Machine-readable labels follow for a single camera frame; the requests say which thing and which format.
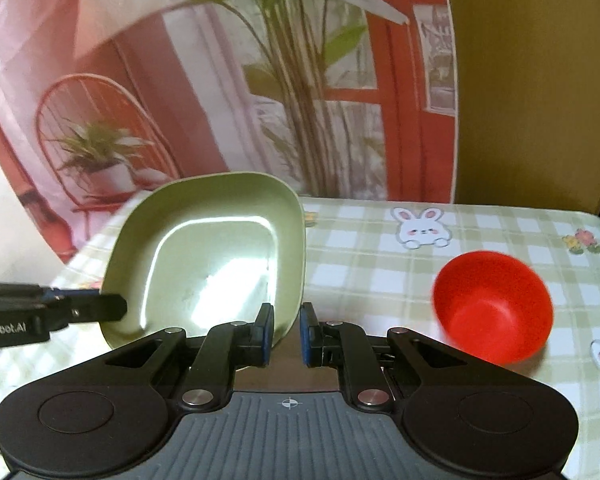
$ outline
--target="wall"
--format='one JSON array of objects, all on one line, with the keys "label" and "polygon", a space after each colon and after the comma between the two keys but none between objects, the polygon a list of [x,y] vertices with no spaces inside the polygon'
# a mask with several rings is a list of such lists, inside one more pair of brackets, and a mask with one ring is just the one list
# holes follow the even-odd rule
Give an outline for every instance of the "wall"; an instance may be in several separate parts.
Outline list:
[{"label": "wall", "polygon": [[0,168],[0,281],[48,284],[61,269]]}]

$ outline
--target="wire chair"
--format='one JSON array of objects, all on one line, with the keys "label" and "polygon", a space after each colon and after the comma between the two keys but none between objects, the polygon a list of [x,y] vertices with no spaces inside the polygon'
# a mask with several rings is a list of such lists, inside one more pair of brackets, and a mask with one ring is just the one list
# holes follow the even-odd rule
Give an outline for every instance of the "wire chair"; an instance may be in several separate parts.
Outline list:
[{"label": "wire chair", "polygon": [[[130,137],[144,141],[126,162],[132,188],[109,194],[96,192],[85,171],[64,167],[71,154],[59,141],[75,137],[72,126],[88,123],[125,129]],[[75,204],[74,210],[86,213],[87,224],[89,211],[113,212],[137,190],[155,189],[182,176],[155,121],[129,91],[104,76],[77,73],[56,80],[40,99],[35,129],[49,169]]]}]

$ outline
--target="table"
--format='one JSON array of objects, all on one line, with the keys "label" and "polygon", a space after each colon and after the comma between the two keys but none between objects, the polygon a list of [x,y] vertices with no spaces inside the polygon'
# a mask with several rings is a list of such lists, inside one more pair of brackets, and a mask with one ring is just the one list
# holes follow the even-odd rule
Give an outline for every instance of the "table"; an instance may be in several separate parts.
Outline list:
[{"label": "table", "polygon": [[[54,285],[97,286],[120,227],[147,195],[142,192],[127,202]],[[304,300],[314,303],[321,319],[354,322],[369,334],[409,326],[441,340],[430,288],[437,272],[458,254],[494,250],[531,265],[547,284],[555,323],[544,350],[514,369],[571,401],[580,433],[565,475],[600,480],[600,367],[591,352],[595,340],[596,354],[600,350],[599,218],[579,212],[438,205],[439,230],[448,230],[450,239],[410,249],[398,240],[402,217],[395,208],[417,217],[429,205],[315,198],[303,198],[302,204],[315,214],[306,230]],[[0,354],[0,401],[22,384],[106,351],[96,324],[71,326],[46,344],[5,349]]]}]

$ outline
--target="plant stem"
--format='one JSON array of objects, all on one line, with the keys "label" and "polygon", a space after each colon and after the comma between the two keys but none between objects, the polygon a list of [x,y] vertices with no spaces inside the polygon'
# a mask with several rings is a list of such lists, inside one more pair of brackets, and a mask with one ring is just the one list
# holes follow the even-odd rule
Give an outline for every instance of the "plant stem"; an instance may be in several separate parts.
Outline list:
[{"label": "plant stem", "polygon": [[[306,61],[305,69],[307,72],[312,73],[313,82],[315,83],[313,86],[317,91],[317,95],[313,96],[314,99],[318,100],[321,104],[322,108],[322,120],[324,122],[323,126],[318,128],[319,131],[316,132],[318,137],[318,145],[321,147],[321,157],[318,163],[324,168],[324,172],[328,175],[328,180],[326,182],[326,188],[324,190],[325,195],[327,197],[337,197],[339,195],[338,192],[338,171],[336,169],[336,162],[334,160],[335,152],[334,152],[334,137],[333,137],[333,129],[330,127],[330,116],[328,108],[326,107],[326,102],[324,101],[324,86],[322,83],[322,75],[321,70],[319,69],[322,64],[318,58],[317,49],[315,46],[315,35],[312,31],[311,25],[308,23],[307,13],[304,8],[303,0],[295,0],[295,3],[298,6],[298,13],[300,17],[300,30],[302,33],[303,43],[306,47]],[[312,108],[315,114],[315,105],[312,101]]]},{"label": "plant stem", "polygon": [[267,26],[267,34],[269,37],[269,44],[272,49],[272,53],[274,54],[272,57],[274,59],[274,70],[277,72],[277,79],[281,85],[283,92],[283,106],[285,107],[286,120],[289,128],[294,134],[294,144],[296,148],[296,152],[298,154],[298,164],[300,165],[300,170],[302,173],[302,177],[304,179],[305,186],[308,187],[312,194],[315,194],[317,187],[319,184],[315,182],[316,173],[310,167],[310,162],[306,157],[306,150],[304,148],[304,142],[301,137],[302,135],[302,125],[301,118],[295,113],[295,109],[293,106],[293,95],[296,93],[291,86],[292,80],[288,78],[288,66],[285,64],[284,59],[284,47],[281,44],[283,42],[282,35],[280,33],[280,25],[278,19],[278,7],[280,6],[279,2],[276,2],[274,7],[270,10],[270,13],[267,15],[268,19],[266,20]]},{"label": "plant stem", "polygon": [[239,10],[235,9],[234,7],[232,7],[231,5],[229,5],[226,2],[219,2],[218,5],[221,6],[221,7],[224,7],[226,10],[228,10],[230,13],[234,14],[235,16],[237,16],[238,19],[240,19],[240,21],[244,23],[244,26],[247,27],[247,29],[249,30],[249,32],[253,36],[253,39],[256,40],[256,42],[258,43],[258,46],[260,47],[260,49],[261,49],[262,53],[264,54],[264,56],[267,58],[267,61],[269,61],[269,63],[271,65],[273,65],[273,62],[271,60],[271,54],[267,50],[267,47],[265,47],[264,43],[262,43],[262,41],[258,37],[257,32],[253,28],[253,25],[251,25],[251,23],[249,23],[249,20],[247,20],[247,18],[245,18]]},{"label": "plant stem", "polygon": [[322,66],[320,69],[325,72],[327,67],[324,65],[324,47],[327,44],[327,4],[329,0],[324,0],[324,4],[322,5],[322,30],[321,36],[322,41],[320,42],[320,59],[322,60]]},{"label": "plant stem", "polygon": [[[274,73],[274,78],[277,80],[278,84],[280,85],[281,92],[283,93],[283,100],[286,102],[286,105],[285,105],[285,103],[283,103],[283,105],[285,105],[287,121],[293,123],[293,130],[295,132],[301,132],[305,128],[302,127],[302,124],[298,123],[299,118],[297,117],[294,110],[291,110],[293,97],[292,97],[292,93],[290,92],[290,88],[288,86],[288,82],[286,80],[284,69],[283,69],[283,67],[286,67],[286,69],[288,71],[289,66],[290,65],[293,66],[293,63],[291,63],[290,65],[287,63],[283,63],[282,66],[280,66],[280,64],[277,62],[278,60],[276,59],[276,56],[274,55],[275,54],[275,45],[274,45],[275,33],[273,33],[273,31],[272,31],[269,21],[270,20],[272,20],[274,22],[277,21],[277,15],[276,15],[275,9],[272,12],[270,12],[269,14],[267,14],[266,10],[262,7],[259,0],[254,0],[254,1],[255,1],[256,5],[258,6],[258,10],[261,13],[261,16],[262,16],[262,19],[264,22],[264,26],[265,26],[265,30],[267,33],[267,37],[269,39],[269,47],[270,47],[271,51],[268,56],[267,56],[267,49],[264,47],[264,44],[260,41],[260,38],[257,36],[255,30],[253,29],[253,27],[251,27],[251,24],[246,21],[244,16],[241,15],[241,13],[239,13],[233,7],[231,7],[231,8],[225,7],[225,8],[228,8],[228,10],[230,10],[232,13],[236,14],[243,21],[243,23],[245,23],[245,25],[248,27],[251,34],[255,38],[255,40],[258,42],[258,45],[260,46],[261,50],[267,56],[267,60],[269,61],[271,70]],[[283,56],[283,50],[286,50],[286,47],[288,47],[285,44],[286,41],[284,38],[284,34],[280,35],[277,43],[278,43],[278,49],[280,51],[280,54]],[[306,157],[303,156],[304,150],[302,149],[302,147],[296,146],[296,149],[299,152],[298,153],[298,163],[301,167],[302,172],[305,174],[305,184],[309,185],[310,189],[315,189],[315,190],[319,189],[321,187],[319,183],[315,183],[317,185],[314,185],[314,183],[312,183],[312,176],[316,175],[317,172],[315,172],[315,169],[314,169],[314,171],[312,171],[312,169],[309,167]],[[290,173],[291,173],[291,171],[293,171],[293,170],[291,168],[291,162],[289,161],[288,156],[283,154],[283,158],[285,159],[287,165],[289,166]]]},{"label": "plant stem", "polygon": [[[304,16],[304,6],[301,2],[301,12],[302,16]],[[324,142],[327,144],[327,154],[325,163],[328,165],[328,171],[331,174],[331,193],[330,196],[339,197],[340,196],[340,158],[338,156],[338,148],[336,145],[335,132],[333,129],[333,124],[331,123],[331,113],[325,99],[325,89],[327,88],[326,74],[323,69],[324,63],[322,61],[322,56],[318,53],[318,49],[315,46],[315,34],[312,30],[311,23],[308,20],[304,20],[306,23],[306,28],[308,29],[305,33],[308,35],[307,41],[311,45],[310,53],[312,55],[312,59],[310,60],[310,67],[314,71],[314,82],[315,88],[317,90],[317,103],[320,105],[322,109],[322,119],[324,121],[323,126],[323,137]]]},{"label": "plant stem", "polygon": [[[293,2],[297,1],[291,0],[289,7],[291,7]],[[312,41],[312,36],[306,30],[306,22],[302,20],[302,16],[299,20],[299,29],[302,33],[302,38],[297,38],[292,28],[292,24],[297,23],[297,20],[293,20],[289,16],[286,7],[283,7],[281,11],[284,12],[283,24],[285,25],[286,35],[290,39],[289,49],[294,56],[294,73],[298,78],[298,83],[301,85],[298,101],[302,105],[302,108],[304,108],[302,116],[306,123],[306,131],[311,134],[312,138],[312,142],[308,146],[308,153],[314,156],[314,164],[320,174],[320,195],[333,196],[333,186],[330,184],[330,181],[333,179],[333,171],[331,171],[329,164],[330,152],[322,125],[316,114],[314,102],[314,99],[320,100],[322,98],[322,92],[319,92],[319,88],[315,84],[314,41]]]},{"label": "plant stem", "polygon": [[288,77],[289,88],[292,91],[285,108],[288,116],[294,122],[298,155],[304,162],[304,177],[313,194],[322,194],[325,183],[324,171],[319,162],[312,157],[317,147],[315,113],[311,105],[306,102],[307,96],[310,98],[310,88],[304,81],[302,63],[294,49],[294,46],[298,47],[299,45],[297,41],[294,41],[293,34],[290,32],[288,14],[286,13],[286,0],[282,0],[282,4],[276,6],[271,17],[276,43],[282,56],[283,66],[286,69],[285,75]]},{"label": "plant stem", "polygon": [[351,146],[353,144],[353,138],[351,137],[351,132],[349,129],[349,123],[347,121],[347,115],[342,105],[342,101],[338,101],[338,111],[340,112],[340,117],[342,118],[342,127],[344,128],[344,134],[347,139],[347,156],[349,157],[349,194],[353,192],[353,156],[351,154]]}]

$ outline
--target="plastic bowl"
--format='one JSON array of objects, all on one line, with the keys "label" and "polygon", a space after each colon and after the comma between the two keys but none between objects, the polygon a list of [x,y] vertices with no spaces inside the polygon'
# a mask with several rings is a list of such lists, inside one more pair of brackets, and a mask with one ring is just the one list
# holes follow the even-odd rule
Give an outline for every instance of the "plastic bowl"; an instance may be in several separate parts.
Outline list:
[{"label": "plastic bowl", "polygon": [[546,343],[551,297],[523,262],[492,251],[465,253],[435,279],[433,308],[449,342],[497,365],[523,361]]}]

